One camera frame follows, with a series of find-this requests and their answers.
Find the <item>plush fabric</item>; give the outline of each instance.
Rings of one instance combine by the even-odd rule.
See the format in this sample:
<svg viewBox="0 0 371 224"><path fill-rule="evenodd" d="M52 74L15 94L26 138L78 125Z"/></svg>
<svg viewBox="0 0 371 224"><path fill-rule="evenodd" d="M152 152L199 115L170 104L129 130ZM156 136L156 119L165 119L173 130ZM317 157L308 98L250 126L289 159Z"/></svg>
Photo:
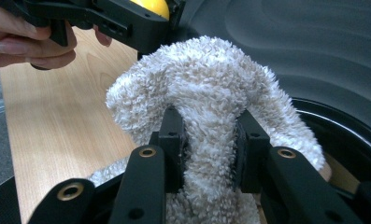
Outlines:
<svg viewBox="0 0 371 224"><path fill-rule="evenodd" d="M189 137L185 185L167 194L167 223L258 223L253 197L231 188L235 121L248 109L273 146L302 152L320 170L321 146L300 120L274 73L241 49L202 36L162 46L118 77L107 92L113 118L139 145L158 131L164 110L174 105ZM122 173L126 161L97 171L98 184Z"/></svg>

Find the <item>finger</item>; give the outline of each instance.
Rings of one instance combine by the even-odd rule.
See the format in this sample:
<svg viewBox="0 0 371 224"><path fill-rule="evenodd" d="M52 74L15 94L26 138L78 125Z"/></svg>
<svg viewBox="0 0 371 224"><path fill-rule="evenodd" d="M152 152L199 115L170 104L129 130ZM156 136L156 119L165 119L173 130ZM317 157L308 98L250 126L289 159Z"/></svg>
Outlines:
<svg viewBox="0 0 371 224"><path fill-rule="evenodd" d="M58 57L49 58L25 58L25 61L42 68L54 69L61 68L72 63L76 58L74 50L67 52L66 54Z"/></svg>
<svg viewBox="0 0 371 224"><path fill-rule="evenodd" d="M46 58L63 55L77 45L72 28L67 26L68 46L62 47L52 40L34 40L27 37L7 37L0 41L0 53L29 58Z"/></svg>
<svg viewBox="0 0 371 224"><path fill-rule="evenodd" d="M96 25L94 26L94 30L95 30L95 37L97 38L98 42L100 42L100 44L104 46L109 47L110 44L112 43L112 38L99 32L98 26Z"/></svg>
<svg viewBox="0 0 371 224"><path fill-rule="evenodd" d="M48 39L51 34L49 27L36 28L23 18L15 17L0 7L0 32L27 36L33 39Z"/></svg>

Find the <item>black clamp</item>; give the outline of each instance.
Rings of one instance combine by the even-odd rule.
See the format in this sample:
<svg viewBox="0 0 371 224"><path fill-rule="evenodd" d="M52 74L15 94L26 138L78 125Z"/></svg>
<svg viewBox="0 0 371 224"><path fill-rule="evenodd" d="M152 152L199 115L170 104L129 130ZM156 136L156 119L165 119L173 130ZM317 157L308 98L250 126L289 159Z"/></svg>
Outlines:
<svg viewBox="0 0 371 224"><path fill-rule="evenodd" d="M371 223L371 182L356 194L330 186L298 151L271 147L246 110L237 121L234 190L261 193L268 223ZM135 149L126 171L95 188L84 179L54 187L30 223L165 223L165 194L183 185L187 139L170 106L150 143Z"/></svg>

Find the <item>wooden board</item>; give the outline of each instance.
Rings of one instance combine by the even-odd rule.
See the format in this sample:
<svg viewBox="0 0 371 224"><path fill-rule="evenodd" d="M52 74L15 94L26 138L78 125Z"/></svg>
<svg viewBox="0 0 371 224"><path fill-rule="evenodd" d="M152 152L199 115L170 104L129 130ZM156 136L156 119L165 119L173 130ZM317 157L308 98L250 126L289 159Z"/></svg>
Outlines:
<svg viewBox="0 0 371 224"><path fill-rule="evenodd" d="M136 52L117 41L101 46L93 31L76 35L77 59L65 68L0 69L22 223L56 184L86 177L136 147L105 104Z"/></svg>

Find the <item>black plastic part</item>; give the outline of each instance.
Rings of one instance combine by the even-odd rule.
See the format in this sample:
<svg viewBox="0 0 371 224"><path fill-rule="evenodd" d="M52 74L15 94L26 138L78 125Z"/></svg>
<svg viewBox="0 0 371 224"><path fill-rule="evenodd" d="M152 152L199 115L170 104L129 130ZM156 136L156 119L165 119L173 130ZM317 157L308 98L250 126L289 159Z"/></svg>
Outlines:
<svg viewBox="0 0 371 224"><path fill-rule="evenodd" d="M169 106L164 112L157 146L164 150L167 193L176 193L183 186L185 126L182 116L175 107Z"/></svg>
<svg viewBox="0 0 371 224"><path fill-rule="evenodd" d="M270 137L248 110L237 119L236 133L234 187L243 193L259 193L259 174L271 148Z"/></svg>
<svg viewBox="0 0 371 224"><path fill-rule="evenodd" d="M116 195L121 186L122 178L123 174L117 175L106 183L95 188L93 205L90 211L93 218L91 219L90 224L108 223Z"/></svg>
<svg viewBox="0 0 371 224"><path fill-rule="evenodd" d="M266 169L288 209L289 223L362 223L300 152L272 147Z"/></svg>
<svg viewBox="0 0 371 224"><path fill-rule="evenodd" d="M86 179L68 179L56 185L42 200L29 223L88 223L94 184Z"/></svg>
<svg viewBox="0 0 371 224"><path fill-rule="evenodd" d="M365 223L371 223L371 182L363 182L353 199L354 210Z"/></svg>
<svg viewBox="0 0 371 224"><path fill-rule="evenodd" d="M21 223L14 176L0 185L0 224L2 223Z"/></svg>
<svg viewBox="0 0 371 224"><path fill-rule="evenodd" d="M151 53L165 41L169 30L168 20L130 1L32 1L24 0L28 13L38 18L68 20L88 28L90 24L99 31L140 52Z"/></svg>
<svg viewBox="0 0 371 224"><path fill-rule="evenodd" d="M146 145L133 150L108 223L165 223L161 148Z"/></svg>

